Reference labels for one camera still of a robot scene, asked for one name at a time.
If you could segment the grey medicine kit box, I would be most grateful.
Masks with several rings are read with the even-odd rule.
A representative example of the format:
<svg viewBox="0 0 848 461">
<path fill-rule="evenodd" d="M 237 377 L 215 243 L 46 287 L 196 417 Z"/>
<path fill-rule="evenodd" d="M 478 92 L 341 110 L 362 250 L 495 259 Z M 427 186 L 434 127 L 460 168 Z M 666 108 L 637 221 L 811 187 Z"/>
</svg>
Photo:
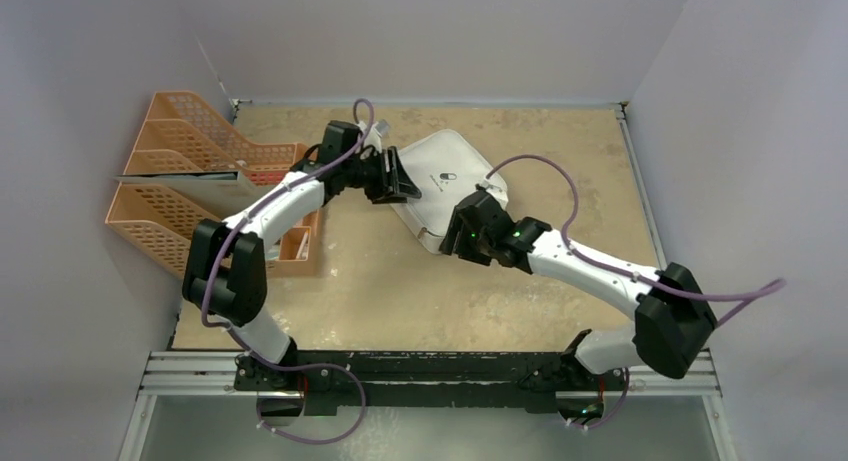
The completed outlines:
<svg viewBox="0 0 848 461">
<path fill-rule="evenodd" d="M 399 150 L 400 160 L 422 197 L 392 206 L 425 250 L 438 255 L 454 207 L 487 180 L 508 191 L 493 166 L 460 133 L 437 131 Z M 505 208 L 509 197 L 495 197 Z"/>
</svg>

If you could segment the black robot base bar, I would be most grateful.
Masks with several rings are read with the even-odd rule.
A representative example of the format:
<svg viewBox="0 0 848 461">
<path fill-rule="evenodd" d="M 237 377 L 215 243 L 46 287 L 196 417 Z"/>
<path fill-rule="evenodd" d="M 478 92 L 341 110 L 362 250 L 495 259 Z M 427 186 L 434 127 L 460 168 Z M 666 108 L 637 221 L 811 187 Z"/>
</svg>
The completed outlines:
<svg viewBox="0 0 848 461">
<path fill-rule="evenodd" d="M 423 352 L 302 350 L 298 370 L 241 354 L 234 388 L 268 398 L 291 392 L 312 416 L 341 407 L 510 408 L 597 419 L 603 395 L 624 385 L 621 369 L 585 370 L 572 351 Z"/>
</svg>

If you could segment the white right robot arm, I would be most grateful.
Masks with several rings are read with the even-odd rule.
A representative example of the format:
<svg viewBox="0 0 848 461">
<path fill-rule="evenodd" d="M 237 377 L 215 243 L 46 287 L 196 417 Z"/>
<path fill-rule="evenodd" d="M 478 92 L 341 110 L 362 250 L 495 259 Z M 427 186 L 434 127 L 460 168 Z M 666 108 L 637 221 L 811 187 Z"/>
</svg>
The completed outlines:
<svg viewBox="0 0 848 461">
<path fill-rule="evenodd" d="M 588 386 L 600 374 L 632 366 L 681 379 L 718 327 L 688 268 L 628 263 L 565 241 L 546 222 L 533 217 L 513 220 L 484 190 L 454 207 L 440 250 L 473 263 L 497 262 L 564 282 L 629 319 L 616 330 L 588 330 L 567 348 L 561 373 L 576 388 Z"/>
</svg>

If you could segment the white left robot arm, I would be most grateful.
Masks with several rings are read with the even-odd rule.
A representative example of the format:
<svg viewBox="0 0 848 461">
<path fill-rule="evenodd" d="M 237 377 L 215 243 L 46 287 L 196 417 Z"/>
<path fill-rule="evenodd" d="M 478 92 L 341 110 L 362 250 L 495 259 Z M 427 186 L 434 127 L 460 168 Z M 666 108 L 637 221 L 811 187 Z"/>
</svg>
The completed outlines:
<svg viewBox="0 0 848 461">
<path fill-rule="evenodd" d="M 397 149 L 366 145 L 368 133 L 362 124 L 329 122 L 321 143 L 266 195 L 223 221 L 204 219 L 193 231 L 182 296 L 198 307 L 204 326 L 225 329 L 262 360 L 259 376 L 272 389 L 292 386 L 298 363 L 295 341 L 265 307 L 269 248 L 347 188 L 362 190 L 373 204 L 422 196 Z"/>
</svg>

